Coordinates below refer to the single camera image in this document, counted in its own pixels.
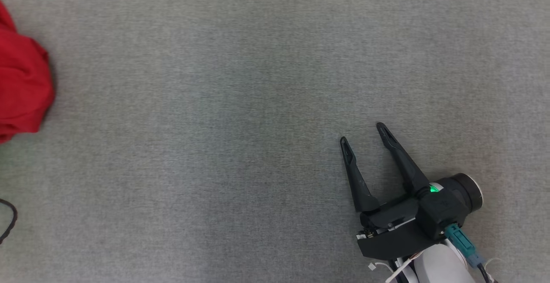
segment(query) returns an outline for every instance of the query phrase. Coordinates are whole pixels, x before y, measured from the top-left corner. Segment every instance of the cable connector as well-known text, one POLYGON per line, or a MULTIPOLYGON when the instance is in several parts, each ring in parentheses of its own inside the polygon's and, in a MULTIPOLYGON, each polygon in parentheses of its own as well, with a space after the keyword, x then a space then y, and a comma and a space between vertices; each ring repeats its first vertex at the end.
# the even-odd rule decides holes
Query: cable connector
POLYGON ((466 261, 470 267, 476 269, 477 265, 484 264, 485 258, 476 252, 474 244, 466 237, 462 229, 457 224, 451 224, 445 228, 445 236, 455 246, 462 255, 466 258, 466 261))

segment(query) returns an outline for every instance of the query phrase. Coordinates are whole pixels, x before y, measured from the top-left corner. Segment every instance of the red fabric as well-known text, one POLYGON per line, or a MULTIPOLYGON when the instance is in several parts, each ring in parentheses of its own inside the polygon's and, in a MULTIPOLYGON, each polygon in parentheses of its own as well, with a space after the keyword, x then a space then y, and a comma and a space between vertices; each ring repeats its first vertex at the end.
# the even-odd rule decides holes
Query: red fabric
POLYGON ((0 143, 36 133, 53 97, 48 53, 17 33, 0 2, 0 143))

